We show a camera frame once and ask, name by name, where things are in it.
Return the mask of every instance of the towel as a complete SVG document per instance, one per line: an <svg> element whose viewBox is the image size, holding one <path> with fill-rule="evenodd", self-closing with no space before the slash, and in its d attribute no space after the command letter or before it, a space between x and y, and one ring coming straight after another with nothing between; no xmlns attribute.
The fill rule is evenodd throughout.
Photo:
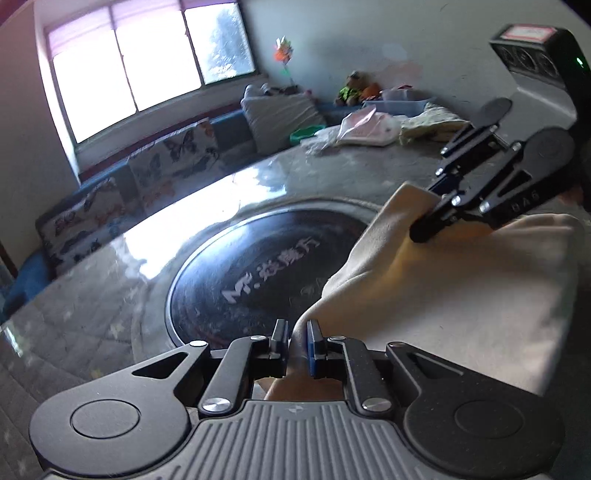
<svg viewBox="0 0 591 480"><path fill-rule="evenodd" d="M584 230L570 215L530 215L493 231L460 222L426 244L412 223L440 198L402 185L358 240L322 298L294 327L288 375L267 398L340 398L307 376L306 321L369 349L409 343L525 390L544 391L566 338Z"/></svg>

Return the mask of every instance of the green container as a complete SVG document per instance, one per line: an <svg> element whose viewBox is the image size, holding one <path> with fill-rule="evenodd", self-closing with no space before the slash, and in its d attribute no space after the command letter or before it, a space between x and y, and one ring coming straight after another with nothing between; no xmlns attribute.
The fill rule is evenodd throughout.
<svg viewBox="0 0 591 480"><path fill-rule="evenodd" d="M290 135L290 143L292 147L299 145L305 138L313 137L316 132L324 130L326 125L310 125L306 128L300 128Z"/></svg>

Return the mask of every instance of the window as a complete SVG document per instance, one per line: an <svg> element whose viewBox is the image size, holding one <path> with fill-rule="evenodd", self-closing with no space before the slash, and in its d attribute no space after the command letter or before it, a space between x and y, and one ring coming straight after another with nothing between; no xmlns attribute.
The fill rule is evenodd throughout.
<svg viewBox="0 0 591 480"><path fill-rule="evenodd" d="M158 103L252 73L238 4L124 0L48 32L76 142Z"/></svg>

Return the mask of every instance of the red label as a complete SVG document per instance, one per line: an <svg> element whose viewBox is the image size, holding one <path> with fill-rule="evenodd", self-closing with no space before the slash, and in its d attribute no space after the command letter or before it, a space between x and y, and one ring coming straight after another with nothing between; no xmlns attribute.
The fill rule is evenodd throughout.
<svg viewBox="0 0 591 480"><path fill-rule="evenodd" d="M558 30L553 27L538 27L536 25L513 25L501 35L504 40L519 40L533 43L544 43Z"/></svg>

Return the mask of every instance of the black induction cooktop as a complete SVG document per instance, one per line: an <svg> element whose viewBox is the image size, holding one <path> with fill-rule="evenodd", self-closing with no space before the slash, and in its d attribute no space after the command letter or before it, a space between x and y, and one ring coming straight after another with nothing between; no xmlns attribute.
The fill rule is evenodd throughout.
<svg viewBox="0 0 591 480"><path fill-rule="evenodd" d="M280 210L227 228L183 265L167 300L167 328L182 345L227 348L246 335L290 328L320 299L366 223L328 209Z"/></svg>

